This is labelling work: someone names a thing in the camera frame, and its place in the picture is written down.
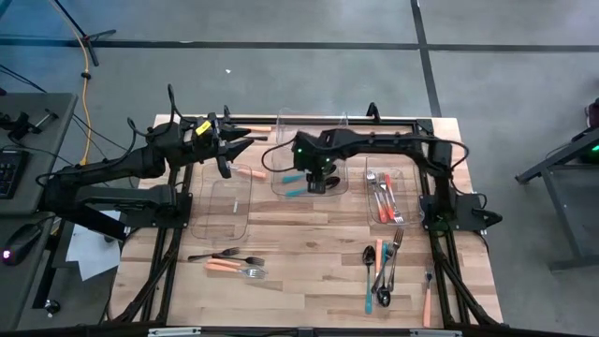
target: keyboard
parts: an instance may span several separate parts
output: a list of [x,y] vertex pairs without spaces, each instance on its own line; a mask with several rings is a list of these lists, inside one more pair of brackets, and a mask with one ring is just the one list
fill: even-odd
[[0,199],[11,199],[15,195],[28,155],[25,151],[0,153]]

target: clear plastic tray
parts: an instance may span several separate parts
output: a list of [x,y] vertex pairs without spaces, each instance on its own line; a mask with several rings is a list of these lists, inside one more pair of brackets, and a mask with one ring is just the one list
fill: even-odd
[[[294,124],[289,123],[289,116],[302,115],[290,109],[282,109],[277,115],[276,142],[283,144],[292,140],[298,130],[309,132],[311,135],[319,136],[320,132],[336,127],[347,127],[348,119],[346,113],[326,113],[327,118],[323,119],[321,125],[310,125],[309,128],[303,128],[303,125],[297,125],[297,119],[294,118]],[[271,153],[271,164],[273,169],[287,169],[293,167],[292,144],[274,150]],[[340,182],[334,188],[327,189],[323,195],[311,194],[305,191],[307,182],[303,172],[290,170],[287,172],[273,172],[271,176],[272,192],[282,199],[311,200],[318,198],[320,201],[333,201],[337,198],[331,198],[342,195],[347,192],[349,186],[347,166],[345,161],[336,160],[333,163],[337,168],[329,176],[339,177]]]
[[[376,176],[377,181],[381,178],[379,173],[386,173],[391,180],[391,191],[395,198],[395,205],[403,218],[403,223],[397,224],[393,219],[381,221],[379,209],[374,196],[374,190],[379,192],[379,197],[382,197],[381,188],[379,185],[372,186],[366,180],[366,172],[371,170]],[[418,183],[418,169],[412,159],[406,156],[399,157],[367,157],[366,167],[364,169],[364,183],[366,189],[366,201],[369,208],[368,223],[371,226],[389,225],[399,227],[419,227],[423,218],[420,210],[418,199],[420,196],[420,185]]]
[[196,218],[192,235],[212,243],[242,242],[250,213],[252,177],[232,169],[231,178],[224,179],[216,164],[202,166],[201,177],[201,191],[192,209]]

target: computer mouse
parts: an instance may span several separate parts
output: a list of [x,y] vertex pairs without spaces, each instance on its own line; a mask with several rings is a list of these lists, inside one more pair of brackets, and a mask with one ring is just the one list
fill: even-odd
[[7,266],[23,262],[40,236],[41,228],[36,224],[26,224],[17,229],[2,249],[2,262]]

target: floor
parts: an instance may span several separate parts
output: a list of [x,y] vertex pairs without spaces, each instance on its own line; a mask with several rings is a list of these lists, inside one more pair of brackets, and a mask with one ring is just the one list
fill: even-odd
[[[488,207],[504,216],[488,240],[505,322],[599,335],[599,269],[549,272],[548,262],[569,257],[566,240],[542,182],[519,186],[514,180],[585,127],[583,108],[599,96],[598,1],[63,3],[87,32],[115,28],[118,39],[306,42],[286,49],[252,43],[98,49],[101,66],[91,68],[88,106],[94,128],[122,145],[130,141],[127,116],[150,125],[156,113],[168,112],[168,83],[183,113],[220,111],[228,104],[234,113],[289,108],[362,115],[374,101],[384,115],[457,117],[472,150],[468,164],[475,190],[486,193]],[[46,2],[21,0],[0,19],[1,37],[71,35]],[[431,47],[418,48],[425,41]],[[462,51],[447,51],[447,45]],[[509,45],[512,52],[492,46],[475,51],[472,45]],[[543,46],[513,52],[522,45]],[[48,91],[80,92],[83,61],[77,48],[0,46],[0,64]],[[0,84],[9,91],[33,91],[3,74]],[[77,114],[82,116],[80,104]],[[79,160],[83,141],[72,125],[61,155]],[[108,156],[120,153],[102,139],[96,142]],[[92,158],[102,157],[94,150]],[[86,321],[74,320],[71,324]]]

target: metal stand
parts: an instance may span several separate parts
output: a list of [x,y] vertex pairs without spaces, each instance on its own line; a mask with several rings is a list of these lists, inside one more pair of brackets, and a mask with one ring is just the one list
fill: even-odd
[[[585,244],[590,240],[585,226],[580,223],[580,219],[584,219],[584,216],[581,216],[584,212],[580,211],[581,207],[577,208],[577,205],[566,201],[568,196],[565,193],[560,193],[556,177],[558,175],[572,173],[575,175],[583,175],[592,170],[599,169],[599,167],[595,165],[565,165],[571,160],[580,157],[583,154],[587,154],[598,144],[599,128],[594,130],[588,128],[573,137],[573,141],[568,146],[532,168],[527,169],[524,173],[516,176],[516,180],[520,184],[526,184],[536,177],[543,177],[543,181],[545,182],[549,196],[553,202],[553,207],[560,218],[563,231],[570,244],[574,258],[550,263],[549,269],[551,271],[565,271],[580,267],[599,266],[599,255],[593,252],[593,244]],[[577,196],[577,199],[583,201],[585,198],[584,196]]]
[[90,53],[90,56],[92,57],[92,62],[94,63],[94,66],[100,66],[100,63],[97,60],[97,56],[95,55],[94,46],[92,46],[92,39],[94,41],[96,41],[100,37],[112,35],[112,34],[116,33],[116,29],[110,29],[108,31],[91,34],[88,36],[87,34],[85,34],[85,32],[83,32],[83,30],[77,24],[75,19],[73,19],[73,17],[71,17],[71,15],[66,11],[65,7],[58,0],[54,0],[54,2],[56,3],[56,5],[58,5],[60,10],[62,10],[63,13],[65,13],[65,15],[71,21],[71,23],[73,23],[75,28],[77,28],[77,30],[81,33],[81,42],[83,42],[83,45],[87,48],[88,52]]

